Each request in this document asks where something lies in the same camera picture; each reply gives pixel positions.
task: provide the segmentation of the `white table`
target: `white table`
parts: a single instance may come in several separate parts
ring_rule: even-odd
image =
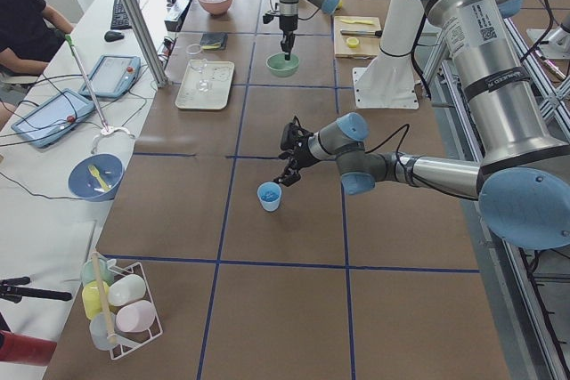
[[[137,55],[142,64],[146,62],[133,30],[123,30],[125,38],[120,41],[104,42],[103,35],[110,27],[112,2],[95,0],[71,34],[87,71],[103,54]],[[141,0],[140,5],[158,48],[167,35],[163,22],[166,16],[164,0]],[[45,71],[48,77],[78,73],[67,44],[61,47]],[[78,90],[83,84],[77,77],[53,81],[60,89]],[[126,124],[131,133],[138,135],[156,92],[149,70],[142,74],[132,92],[141,98],[128,93],[103,107],[103,111],[110,125],[119,126],[140,110]],[[44,82],[32,88],[26,99],[41,103],[55,94],[56,90]],[[22,104],[17,113],[23,116],[31,109],[31,105]],[[17,119],[13,117],[0,133],[0,154],[4,156],[0,172],[35,193],[73,197],[67,185],[69,173],[80,160],[90,156],[92,140],[99,134],[99,128],[79,124],[54,145],[41,150],[27,143],[2,147],[22,142],[18,136],[8,136],[12,133],[10,125]],[[101,124],[95,112],[87,120]],[[100,140],[97,152],[116,155],[126,167],[133,146],[134,139],[124,133],[115,133]],[[0,279],[30,276],[32,283],[28,287],[67,291],[75,296],[80,286],[81,265],[99,238],[111,205],[112,201],[93,203],[32,197],[0,176],[0,245],[3,248]],[[0,312],[13,332],[57,341],[72,303],[26,297],[18,304],[0,300]],[[3,379],[39,379],[44,372],[43,367],[0,362],[0,378]]]

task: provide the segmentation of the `computer mouse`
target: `computer mouse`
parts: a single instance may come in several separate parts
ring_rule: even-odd
[[[105,33],[105,42],[115,42],[116,40],[120,40],[124,37],[125,35],[120,31],[109,30],[107,33]]]

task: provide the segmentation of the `tablet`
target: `tablet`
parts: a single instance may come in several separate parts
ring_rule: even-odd
[[[102,55],[89,73],[89,80],[97,97],[118,98],[133,85],[140,69],[139,57]],[[79,94],[90,96],[85,84],[81,86]]]
[[[12,130],[35,147],[45,147],[86,120],[94,109],[91,100],[64,89],[13,124]]]

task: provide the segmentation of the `wooden cutting board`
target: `wooden cutting board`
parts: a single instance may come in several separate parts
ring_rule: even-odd
[[[370,20],[374,24],[350,24],[342,22],[341,20]],[[361,37],[357,36],[359,45],[355,48],[349,48],[346,40],[350,36],[343,36],[340,30],[353,30],[353,31],[377,31],[381,30],[380,20],[378,17],[356,17],[356,16],[342,16],[335,15],[334,21],[334,43],[335,43],[335,57],[338,58],[374,58],[378,56],[380,51],[379,37]]]

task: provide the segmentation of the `blue joint cap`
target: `blue joint cap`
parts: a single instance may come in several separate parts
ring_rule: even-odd
[[[358,113],[348,113],[337,119],[337,126],[348,137],[355,141],[364,141],[368,137],[368,124]]]
[[[340,0],[324,0],[321,5],[321,10],[328,15],[332,15],[337,10]]]
[[[502,18],[510,18],[523,7],[523,0],[507,0],[502,2],[499,6]]]
[[[570,245],[570,185],[556,175],[521,166],[499,171],[484,182],[479,208],[489,228],[517,247]]]
[[[374,189],[374,177],[366,173],[346,173],[340,176],[340,182],[347,195],[358,195]]]

